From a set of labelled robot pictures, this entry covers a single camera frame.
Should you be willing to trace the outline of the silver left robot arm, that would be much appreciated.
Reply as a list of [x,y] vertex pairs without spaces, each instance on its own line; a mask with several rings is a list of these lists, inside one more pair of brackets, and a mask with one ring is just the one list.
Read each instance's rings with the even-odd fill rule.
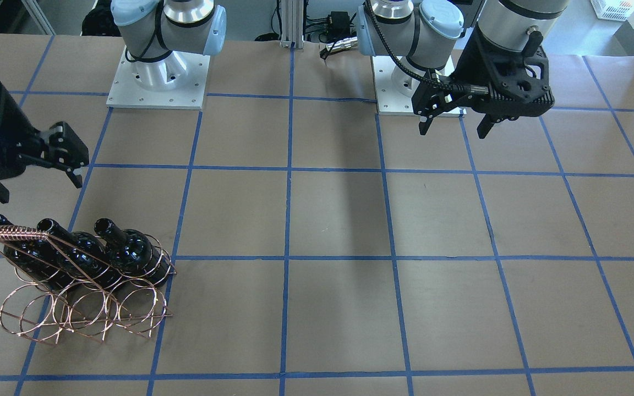
[[456,107],[483,115],[485,138],[506,120],[538,117],[553,108],[543,41],[567,1],[482,1],[455,69],[440,75],[467,24],[449,1],[365,1],[357,10],[359,51],[389,56],[411,89],[412,112],[425,135],[433,118]]

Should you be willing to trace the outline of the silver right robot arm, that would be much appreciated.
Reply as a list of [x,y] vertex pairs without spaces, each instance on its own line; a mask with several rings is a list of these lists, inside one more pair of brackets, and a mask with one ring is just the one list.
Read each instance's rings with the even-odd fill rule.
[[[213,56],[226,39],[226,10],[212,1],[113,1],[111,13],[130,56],[143,69],[164,66],[167,76],[184,82],[187,70],[180,53]],[[357,18],[360,50],[385,53],[421,87],[472,98],[487,87],[453,78],[434,78],[440,60],[463,32],[463,15],[446,1],[366,1]],[[32,126],[0,81],[0,203],[9,191],[3,180],[23,174],[28,166],[63,171],[76,188],[80,169],[90,163],[89,150],[66,122],[48,130]]]

